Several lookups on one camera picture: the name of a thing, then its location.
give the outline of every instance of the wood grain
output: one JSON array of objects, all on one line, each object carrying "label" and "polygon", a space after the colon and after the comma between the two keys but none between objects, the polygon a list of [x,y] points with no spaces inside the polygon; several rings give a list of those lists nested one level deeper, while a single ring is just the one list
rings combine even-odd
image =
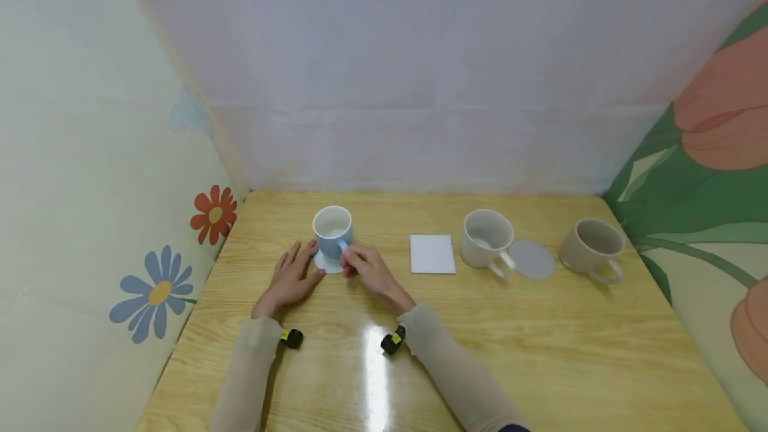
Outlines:
[{"label": "wood grain", "polygon": [[[585,196],[269,193],[248,196],[184,328],[140,431],[205,431],[241,322],[293,241],[312,239],[326,205],[353,215],[355,241],[376,246],[415,300],[440,315],[489,368],[533,431],[734,431],[743,426],[637,252],[607,287],[557,262],[554,276],[506,283],[459,256],[464,216],[494,209],[554,257],[578,219],[617,226]],[[409,234],[450,234],[456,275],[410,274]],[[264,404],[268,431],[460,431],[407,348],[382,355],[395,316],[358,283],[328,275],[282,317],[304,332],[281,346]]]}]

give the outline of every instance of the mug rim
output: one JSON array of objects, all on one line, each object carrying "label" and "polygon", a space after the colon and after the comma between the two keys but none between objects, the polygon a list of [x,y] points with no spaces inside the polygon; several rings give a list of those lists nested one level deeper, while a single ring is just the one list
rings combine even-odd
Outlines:
[{"label": "mug rim", "polygon": [[[589,245],[585,244],[585,242],[583,240],[581,240],[581,236],[578,233],[578,226],[580,226],[582,223],[586,223],[586,221],[592,221],[593,223],[600,223],[602,225],[606,225],[608,229],[612,230],[613,232],[616,233],[616,235],[618,235],[619,240],[621,242],[621,248],[619,248],[619,250],[616,251],[613,254],[605,254],[605,253],[603,253],[601,251],[598,251],[598,250],[595,250],[595,249],[591,248]],[[594,218],[591,218],[591,217],[587,217],[585,219],[582,219],[582,220],[578,221],[576,223],[576,225],[574,226],[574,235],[576,235],[576,239],[579,241],[580,244],[584,245],[587,250],[590,250],[591,252],[595,252],[595,254],[600,255],[602,257],[606,257],[607,259],[612,259],[612,257],[616,257],[617,255],[620,255],[621,252],[623,252],[623,250],[625,250],[627,248],[627,244],[626,244],[625,240],[623,239],[623,235],[621,234],[621,232],[618,231],[611,224],[607,223],[605,220],[601,220],[601,219],[594,219]]]},{"label": "mug rim", "polygon": [[[503,247],[486,247],[484,245],[478,244],[474,239],[472,239],[472,236],[467,231],[467,219],[469,219],[469,216],[474,214],[474,213],[492,213],[492,214],[494,214],[496,216],[499,216],[502,219],[504,219],[506,221],[506,223],[509,225],[509,228],[512,230],[512,236],[511,236],[509,242],[507,242],[507,244],[504,245]],[[464,218],[464,235],[466,235],[467,239],[469,239],[473,244],[478,246],[480,249],[488,250],[488,251],[494,251],[494,252],[505,251],[505,250],[509,249],[509,246],[512,245],[512,242],[515,241],[515,226],[512,225],[512,223],[509,221],[509,219],[507,219],[504,215],[502,215],[500,213],[497,213],[495,210],[475,209],[475,210],[471,211],[469,214],[467,214],[466,217]]]},{"label": "mug rim", "polygon": [[[317,231],[317,229],[315,229],[315,221],[317,220],[317,216],[322,214],[324,211],[329,210],[329,209],[344,210],[344,212],[347,213],[347,216],[349,218],[349,225],[347,226],[347,228],[344,229],[344,231],[342,233],[340,233],[340,234],[338,234],[338,235],[336,235],[334,237],[328,237],[327,235],[320,234]],[[312,231],[315,232],[315,235],[317,235],[320,239],[328,239],[328,240],[338,239],[339,237],[343,237],[344,234],[346,234],[350,229],[352,229],[352,214],[350,214],[350,212],[347,209],[343,208],[340,205],[328,205],[327,207],[323,207],[322,209],[317,211],[317,214],[315,214],[314,219],[312,219]]]}]

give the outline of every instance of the light blue mug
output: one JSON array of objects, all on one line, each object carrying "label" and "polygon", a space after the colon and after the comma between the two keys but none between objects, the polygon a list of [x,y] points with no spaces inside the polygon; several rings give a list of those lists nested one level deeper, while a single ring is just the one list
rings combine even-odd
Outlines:
[{"label": "light blue mug", "polygon": [[341,251],[352,243],[352,214],[338,205],[330,205],[315,214],[312,230],[320,251],[330,260],[341,260]]}]

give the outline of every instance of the wall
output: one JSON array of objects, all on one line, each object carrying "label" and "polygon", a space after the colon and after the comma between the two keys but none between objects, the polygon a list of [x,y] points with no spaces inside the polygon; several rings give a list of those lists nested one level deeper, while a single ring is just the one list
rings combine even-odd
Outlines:
[{"label": "wall", "polygon": [[759,0],[147,0],[253,189],[600,193]]},{"label": "wall", "polygon": [[236,218],[226,138],[137,0],[0,11],[2,429],[133,431]]}]

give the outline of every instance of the white square coaster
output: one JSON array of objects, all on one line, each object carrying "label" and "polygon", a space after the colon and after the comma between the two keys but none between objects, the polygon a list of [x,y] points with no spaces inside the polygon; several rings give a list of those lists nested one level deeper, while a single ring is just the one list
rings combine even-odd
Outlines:
[{"label": "white square coaster", "polygon": [[411,235],[411,272],[456,274],[450,235]]}]

